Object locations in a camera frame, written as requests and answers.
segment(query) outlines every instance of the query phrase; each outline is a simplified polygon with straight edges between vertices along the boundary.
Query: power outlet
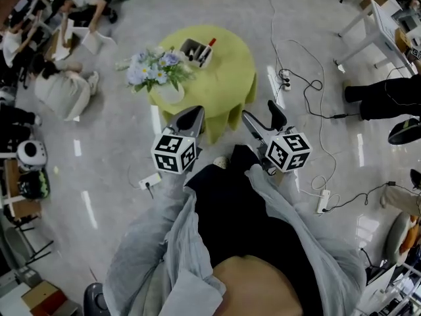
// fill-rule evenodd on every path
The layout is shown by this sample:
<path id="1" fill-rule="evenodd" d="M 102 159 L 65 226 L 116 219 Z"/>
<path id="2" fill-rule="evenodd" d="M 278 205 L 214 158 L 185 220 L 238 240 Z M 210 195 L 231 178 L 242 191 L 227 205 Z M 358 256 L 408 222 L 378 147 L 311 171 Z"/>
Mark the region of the power outlet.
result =
<path id="1" fill-rule="evenodd" d="M 282 80 L 286 80 L 287 78 L 289 78 L 289 71 L 288 70 L 281 71 L 281 77 L 282 77 Z"/>
<path id="2" fill-rule="evenodd" d="M 285 92 L 288 92 L 291 90 L 291 79 L 289 78 L 289 71 L 288 70 L 283 70 L 281 71 L 281 79 L 282 79 L 282 89 Z"/>
<path id="3" fill-rule="evenodd" d="M 317 210 L 316 210 L 317 213 L 320 213 L 320 214 L 324 213 L 323 210 L 327 208 L 329 198 L 330 198 L 330 191 L 323 190 L 322 197 L 318 200 L 318 205 L 317 205 Z"/>
<path id="4" fill-rule="evenodd" d="M 152 187 L 152 186 L 158 184 L 160 181 L 161 181 L 161 176 L 159 175 L 159 173 L 154 173 L 151 176 L 148 176 L 147 178 L 145 178 L 143 180 L 140 180 L 139 185 L 140 185 L 140 188 L 142 190 L 146 190 L 147 189 L 147 187 L 146 187 L 147 182 L 149 183 L 149 187 Z"/>

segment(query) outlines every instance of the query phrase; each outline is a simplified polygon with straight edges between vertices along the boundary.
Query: round table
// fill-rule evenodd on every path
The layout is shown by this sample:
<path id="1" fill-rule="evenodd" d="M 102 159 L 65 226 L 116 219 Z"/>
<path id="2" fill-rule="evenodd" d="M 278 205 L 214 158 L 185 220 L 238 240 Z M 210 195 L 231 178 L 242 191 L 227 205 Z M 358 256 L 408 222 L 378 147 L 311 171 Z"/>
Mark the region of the round table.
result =
<path id="1" fill-rule="evenodd" d="M 167 36 L 161 43 L 165 50 L 181 48 L 187 39 L 208 44 L 216 38 L 212 59 L 205 69 L 191 66 L 193 80 L 182 83 L 184 98 L 177 104 L 168 104 L 152 90 L 149 99 L 162 111 L 165 120 L 195 105 L 205 108 L 205 132 L 213 144 L 224 133 L 227 123 L 232 130 L 241 121 L 246 103 L 256 98 L 256 70 L 249 48 L 241 38 L 216 26 L 192 26 Z"/>

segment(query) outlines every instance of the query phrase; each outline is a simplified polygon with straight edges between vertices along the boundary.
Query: flower bouquet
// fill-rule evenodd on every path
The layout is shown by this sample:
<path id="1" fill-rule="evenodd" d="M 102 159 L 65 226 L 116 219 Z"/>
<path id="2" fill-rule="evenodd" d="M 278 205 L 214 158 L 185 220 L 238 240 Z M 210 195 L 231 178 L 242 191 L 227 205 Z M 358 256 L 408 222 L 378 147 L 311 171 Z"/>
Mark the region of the flower bouquet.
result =
<path id="1" fill-rule="evenodd" d="M 192 71 L 181 60 L 182 55 L 171 48 L 164 51 L 158 47 L 146 49 L 133 55 L 130 60 L 117 64 L 117 70 L 127 69 L 127 82 L 133 92 L 146 88 L 172 86 L 177 92 L 182 89 L 181 82 L 193 78 Z"/>

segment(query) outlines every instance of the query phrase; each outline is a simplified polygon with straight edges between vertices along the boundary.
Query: vase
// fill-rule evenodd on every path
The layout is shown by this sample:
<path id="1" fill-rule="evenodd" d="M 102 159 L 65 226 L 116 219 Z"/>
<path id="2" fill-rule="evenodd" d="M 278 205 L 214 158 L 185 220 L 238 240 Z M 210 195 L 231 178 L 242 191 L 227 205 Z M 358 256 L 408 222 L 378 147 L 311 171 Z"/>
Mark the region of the vase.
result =
<path id="1" fill-rule="evenodd" d="M 175 104 L 184 98 L 183 86 L 180 83 L 177 86 L 178 90 L 172 85 L 172 83 L 166 83 L 160 86 L 155 86 L 154 89 L 164 102 Z"/>

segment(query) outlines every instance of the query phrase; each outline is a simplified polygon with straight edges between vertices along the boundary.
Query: white floor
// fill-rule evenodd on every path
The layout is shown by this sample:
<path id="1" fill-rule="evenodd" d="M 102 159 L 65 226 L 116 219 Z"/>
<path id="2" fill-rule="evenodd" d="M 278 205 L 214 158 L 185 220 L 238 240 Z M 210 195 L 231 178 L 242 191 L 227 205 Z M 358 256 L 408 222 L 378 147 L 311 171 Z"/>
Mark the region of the white floor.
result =
<path id="1" fill-rule="evenodd" d="M 334 57 L 363 37 L 363 25 L 344 38 L 336 36 L 359 12 L 358 1 L 339 4 L 339 0 L 272 0 L 277 11 L 274 43 L 282 64 L 308 80 L 322 79 L 318 63 L 286 39 L 302 43 L 323 64 L 325 115 L 344 112 L 344 78 L 351 78 L 355 84 L 371 84 L 384 79 L 392 69 L 373 67 L 383 58 L 375 47 L 349 60 L 346 74 L 334 65 Z M 178 28 L 214 24 L 242 37 L 255 58 L 258 96 L 248 110 L 269 123 L 266 104 L 274 97 L 266 77 L 267 67 L 275 65 L 270 43 L 273 10 L 268 0 L 131 0 L 116 8 L 120 18 L 111 28 L 111 36 L 118 48 L 104 48 L 96 57 L 77 48 L 69 58 L 83 62 L 86 71 L 98 70 L 101 76 L 101 91 L 79 122 L 58 120 L 35 100 L 31 86 L 18 95 L 19 106 L 42 116 L 40 131 L 49 155 L 51 197 L 43 202 L 41 231 L 54 237 L 55 248 L 34 268 L 77 302 L 82 301 L 85 287 L 94 282 L 92 273 L 103 281 L 130 221 L 154 204 L 147 192 L 133 189 L 128 179 L 137 183 L 154 172 L 149 153 L 154 138 L 149 102 L 147 95 L 134 95 L 125 88 L 124 74 L 115 71 L 114 63 L 146 45 L 157 44 Z M 301 189 L 317 193 L 311 190 L 311 180 L 318 174 L 328 178 L 335 163 L 320 146 L 320 119 L 305 109 L 306 84 L 294 77 L 291 83 L 292 90 L 283 93 L 287 117 L 307 135 L 314 148 L 311 161 L 298 172 L 297 183 Z M 309 90 L 307 94 L 312 110 L 318 113 L 321 93 Z M 420 143 L 392 146 L 387 142 L 389 131 L 406 118 L 369 122 L 359 122 L 356 117 L 323 120 L 323 145 L 337 160 L 328 188 L 340 194 L 341 202 L 388 180 L 411 188 L 409 169 L 419 166 Z M 256 145 L 244 125 L 236 132 L 227 130 L 217 144 L 202 143 L 204 151 L 194 171 L 227 154 L 236 143 Z M 378 203 L 380 194 L 381 190 L 373 193 L 367 206 L 360 198 L 319 218 L 332 224 L 340 238 L 355 247 L 364 247 L 373 262 L 381 259 L 385 237 L 399 213 L 392 207 L 382 208 Z M 300 201 L 309 212 L 314 212 L 318 199 L 301 194 Z"/>

